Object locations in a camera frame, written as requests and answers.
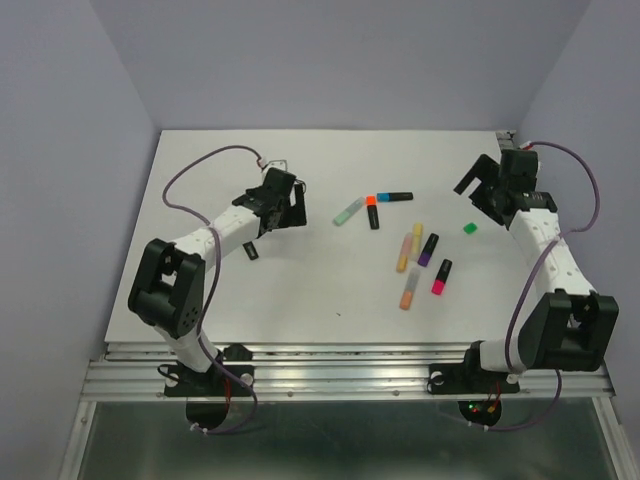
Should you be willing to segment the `mint pastel highlighter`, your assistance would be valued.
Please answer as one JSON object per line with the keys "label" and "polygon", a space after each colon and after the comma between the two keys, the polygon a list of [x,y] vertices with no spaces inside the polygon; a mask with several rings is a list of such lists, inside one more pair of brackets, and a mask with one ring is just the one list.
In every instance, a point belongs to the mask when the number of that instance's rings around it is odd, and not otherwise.
{"label": "mint pastel highlighter", "polygon": [[365,204],[365,198],[359,197],[354,202],[352,202],[348,207],[342,210],[338,215],[336,215],[332,223],[335,226],[344,225],[349,219],[351,219]]}

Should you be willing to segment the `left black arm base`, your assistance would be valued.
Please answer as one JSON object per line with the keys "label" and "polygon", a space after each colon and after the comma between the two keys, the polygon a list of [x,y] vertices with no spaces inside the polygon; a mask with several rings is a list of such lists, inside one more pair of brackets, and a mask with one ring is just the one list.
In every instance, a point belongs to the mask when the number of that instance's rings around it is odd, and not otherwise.
{"label": "left black arm base", "polygon": [[[168,398],[220,398],[221,402],[185,404],[185,416],[191,429],[204,435],[225,435],[238,432],[255,415],[257,397],[253,390],[255,368],[249,364],[254,353],[239,343],[223,349],[216,363],[205,373],[190,370],[180,362],[161,364],[157,373],[165,380],[163,395]],[[235,425],[230,423],[234,398],[251,398],[250,413]]]}

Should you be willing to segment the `green highlighter black body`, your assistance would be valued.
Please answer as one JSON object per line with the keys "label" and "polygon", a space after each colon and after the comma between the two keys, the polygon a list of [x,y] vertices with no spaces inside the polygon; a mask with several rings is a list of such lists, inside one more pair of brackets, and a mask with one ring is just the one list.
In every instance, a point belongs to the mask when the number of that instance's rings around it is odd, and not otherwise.
{"label": "green highlighter black body", "polygon": [[245,243],[243,248],[250,261],[255,261],[259,258],[259,254],[253,242]]}

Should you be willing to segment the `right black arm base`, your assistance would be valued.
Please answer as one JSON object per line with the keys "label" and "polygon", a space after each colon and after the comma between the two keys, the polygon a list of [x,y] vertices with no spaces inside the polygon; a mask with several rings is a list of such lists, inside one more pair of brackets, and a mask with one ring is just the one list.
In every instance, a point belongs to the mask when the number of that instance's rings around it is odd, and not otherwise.
{"label": "right black arm base", "polygon": [[459,363],[431,363],[426,390],[435,396],[471,395],[471,400],[458,401],[460,414],[472,426],[490,430],[501,418],[502,396],[519,393],[520,385],[509,383],[504,372],[483,370],[480,345],[472,343]]}

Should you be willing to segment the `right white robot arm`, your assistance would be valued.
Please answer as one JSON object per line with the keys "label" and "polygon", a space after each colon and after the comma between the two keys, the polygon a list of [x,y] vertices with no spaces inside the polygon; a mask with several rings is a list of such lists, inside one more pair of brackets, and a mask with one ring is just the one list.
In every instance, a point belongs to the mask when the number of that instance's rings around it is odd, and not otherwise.
{"label": "right white robot arm", "polygon": [[503,339],[478,341],[460,366],[463,384],[482,390],[496,373],[547,369],[593,372],[600,368],[619,306],[586,279],[560,227],[552,195],[537,188],[539,160],[532,148],[481,155],[455,187],[472,180],[473,206],[511,234],[530,274]]}

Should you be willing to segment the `green highlighter cap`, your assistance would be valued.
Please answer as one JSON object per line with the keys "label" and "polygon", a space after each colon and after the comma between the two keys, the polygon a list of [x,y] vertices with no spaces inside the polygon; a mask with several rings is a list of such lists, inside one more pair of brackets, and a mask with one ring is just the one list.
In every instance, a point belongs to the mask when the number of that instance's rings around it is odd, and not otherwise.
{"label": "green highlighter cap", "polygon": [[478,229],[475,223],[468,223],[463,227],[463,230],[466,234],[473,234]]}

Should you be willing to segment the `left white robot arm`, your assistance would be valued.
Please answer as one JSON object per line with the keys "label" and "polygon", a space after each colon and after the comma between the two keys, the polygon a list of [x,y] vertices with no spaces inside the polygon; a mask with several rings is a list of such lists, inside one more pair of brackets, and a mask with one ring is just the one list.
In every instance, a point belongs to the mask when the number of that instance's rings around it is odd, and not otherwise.
{"label": "left white robot arm", "polygon": [[219,278],[221,260],[277,229],[307,224],[306,185],[296,175],[271,167],[263,183],[249,188],[212,222],[181,238],[151,240],[144,248],[128,297],[128,309],[158,332],[199,393],[215,392],[223,371],[218,350],[203,332],[205,279]]}

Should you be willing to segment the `orange highlighter black body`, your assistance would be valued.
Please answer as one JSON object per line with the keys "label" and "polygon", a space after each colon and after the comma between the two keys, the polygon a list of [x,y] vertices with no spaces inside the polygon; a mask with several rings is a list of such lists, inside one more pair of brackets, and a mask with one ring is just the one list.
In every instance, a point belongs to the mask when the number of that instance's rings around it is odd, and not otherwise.
{"label": "orange highlighter black body", "polygon": [[377,207],[377,198],[375,195],[366,197],[366,210],[370,228],[372,230],[378,230],[380,228],[380,221]]}

